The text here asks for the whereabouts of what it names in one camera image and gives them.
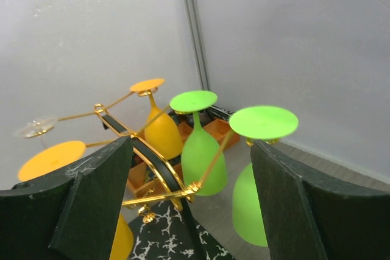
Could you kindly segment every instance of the brown box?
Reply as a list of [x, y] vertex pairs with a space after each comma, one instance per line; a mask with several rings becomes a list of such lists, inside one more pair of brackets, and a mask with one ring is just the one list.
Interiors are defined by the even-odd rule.
[[[183, 142], [187, 140], [193, 129], [185, 122], [182, 122], [178, 126], [179, 132], [182, 136]], [[221, 119], [215, 119], [211, 123], [207, 124], [204, 127], [204, 130], [206, 130], [209, 134], [211, 134], [215, 140], [219, 144], [221, 144], [226, 137], [226, 134], [230, 130], [229, 123], [221, 120]], [[230, 138], [230, 141], [226, 145], [225, 149], [228, 149], [232, 145], [236, 144], [239, 141], [239, 135], [234, 133], [232, 138]], [[174, 170], [178, 173], [180, 178], [183, 180], [183, 173], [182, 173], [182, 166], [181, 164], [176, 164], [174, 167]], [[155, 178], [147, 183], [144, 183], [145, 180], [145, 172], [147, 169], [146, 163], [143, 161], [142, 163], [138, 164], [137, 166], [131, 168], [128, 179], [127, 179], [127, 187], [130, 189], [134, 197], [143, 197], [147, 193], [148, 190], [153, 190], [153, 194], [161, 194], [165, 190], [163, 189], [163, 186], [161, 185], [160, 181]]]

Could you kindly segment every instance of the wooden tray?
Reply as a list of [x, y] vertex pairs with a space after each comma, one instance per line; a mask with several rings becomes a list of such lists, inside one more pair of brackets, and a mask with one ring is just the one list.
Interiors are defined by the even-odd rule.
[[[193, 131], [193, 129], [185, 122], [180, 123], [178, 128], [180, 135], [182, 136], [183, 142], [185, 142]], [[215, 140], [217, 140], [217, 142], [221, 144], [226, 137], [226, 134], [229, 132], [230, 126], [229, 123], [224, 120], [215, 119], [213, 122], [207, 124], [204, 127], [204, 130], [211, 134], [215, 138]], [[225, 149], [228, 149], [232, 145], [236, 144], [238, 141], [239, 135], [235, 133], [232, 138], [230, 138], [230, 141], [226, 145]], [[173, 168], [183, 180], [181, 164], [176, 164]], [[135, 198], [145, 196], [148, 190], [154, 189], [154, 195], [161, 194], [165, 191], [157, 178], [147, 183], [144, 183], [146, 169], [146, 163], [142, 162], [137, 166], [131, 168], [129, 172], [129, 176], [127, 178], [127, 188], [131, 191]]]

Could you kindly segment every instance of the gray floor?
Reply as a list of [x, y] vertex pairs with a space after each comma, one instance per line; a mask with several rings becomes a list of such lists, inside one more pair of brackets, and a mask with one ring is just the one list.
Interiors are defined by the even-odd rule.
[[[390, 185], [377, 181], [371, 177], [361, 175], [340, 165], [324, 160], [317, 156], [279, 143], [276, 148], [285, 154], [319, 169], [344, 181], [362, 186], [389, 191]], [[268, 260], [267, 248], [256, 247], [243, 241], [234, 231], [232, 224], [232, 192], [235, 181], [244, 167], [250, 161], [249, 147], [244, 141], [225, 152], [227, 168], [229, 170], [228, 186], [219, 194], [211, 197], [196, 197], [191, 205], [194, 217], [208, 230], [236, 260]], [[136, 216], [135, 210], [123, 211], [125, 218], [130, 221]]]

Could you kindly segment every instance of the baseboard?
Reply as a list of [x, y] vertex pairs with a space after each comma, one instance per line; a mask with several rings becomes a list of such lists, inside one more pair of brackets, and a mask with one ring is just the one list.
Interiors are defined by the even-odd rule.
[[319, 158], [323, 158], [325, 160], [331, 161], [332, 163], [338, 164], [338, 165], [340, 165], [342, 167], [345, 167], [345, 168], [347, 168], [349, 170], [352, 170], [352, 171], [360, 173], [362, 175], [374, 178], [374, 179], [376, 179], [378, 181], [381, 181], [381, 182], [384, 182], [384, 183], [390, 185], [390, 178], [389, 177], [382, 176], [382, 175], [377, 174], [375, 172], [372, 172], [372, 171], [370, 171], [370, 170], [368, 170], [368, 169], [366, 169], [364, 167], [358, 167], [358, 166], [354, 166], [354, 165], [352, 165], [350, 163], [346, 163], [344, 161], [336, 160], [336, 159], [332, 158], [329, 155], [326, 155], [324, 153], [320, 153], [320, 152], [318, 152], [318, 151], [316, 151], [314, 149], [311, 149], [311, 148], [306, 147], [304, 145], [295, 143], [294, 141], [291, 141], [288, 138], [283, 139], [281, 142], [286, 144], [286, 145], [288, 145], [288, 146], [295, 147], [297, 149], [303, 150], [304, 152], [307, 152], [307, 153], [310, 153], [312, 155], [318, 156]]

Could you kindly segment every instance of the gray wall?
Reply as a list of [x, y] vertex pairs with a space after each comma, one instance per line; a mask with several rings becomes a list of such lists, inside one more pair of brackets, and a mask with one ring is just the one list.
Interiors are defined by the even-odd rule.
[[197, 0], [219, 104], [286, 107], [284, 139], [390, 181], [390, 0]]
[[[0, 189], [43, 149], [38, 139], [12, 136], [28, 121], [92, 111], [144, 79], [166, 79], [161, 107], [200, 87], [183, 0], [0, 0], [0, 20]], [[112, 113], [137, 129], [148, 103], [132, 96]], [[114, 137], [90, 117], [60, 123], [46, 140]]]

